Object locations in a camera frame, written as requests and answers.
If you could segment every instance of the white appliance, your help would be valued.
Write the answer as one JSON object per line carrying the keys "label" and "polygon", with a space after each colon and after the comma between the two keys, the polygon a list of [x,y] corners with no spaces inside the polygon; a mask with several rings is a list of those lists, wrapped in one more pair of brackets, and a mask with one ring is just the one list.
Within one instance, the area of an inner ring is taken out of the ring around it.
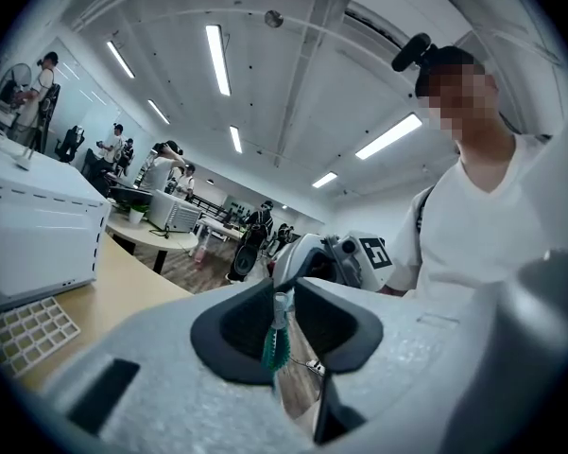
{"label": "white appliance", "polygon": [[110,204],[73,166],[0,134],[0,310],[96,279]]}
{"label": "white appliance", "polygon": [[163,231],[192,232],[200,214],[201,209],[188,201],[155,190],[147,218]]}

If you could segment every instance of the neck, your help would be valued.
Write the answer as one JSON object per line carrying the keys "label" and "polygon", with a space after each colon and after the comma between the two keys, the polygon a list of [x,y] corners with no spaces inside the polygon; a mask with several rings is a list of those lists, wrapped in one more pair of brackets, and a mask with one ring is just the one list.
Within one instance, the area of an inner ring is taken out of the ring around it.
{"label": "neck", "polygon": [[465,165],[509,162],[515,150],[514,136],[499,119],[482,130],[463,133],[456,142]]}

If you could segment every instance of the potted plant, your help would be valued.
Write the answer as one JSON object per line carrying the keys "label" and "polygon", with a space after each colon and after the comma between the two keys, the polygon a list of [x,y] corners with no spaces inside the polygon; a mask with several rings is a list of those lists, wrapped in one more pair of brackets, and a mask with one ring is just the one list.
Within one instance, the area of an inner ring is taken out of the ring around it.
{"label": "potted plant", "polygon": [[149,210],[149,205],[131,205],[129,222],[134,224],[139,223],[147,210]]}

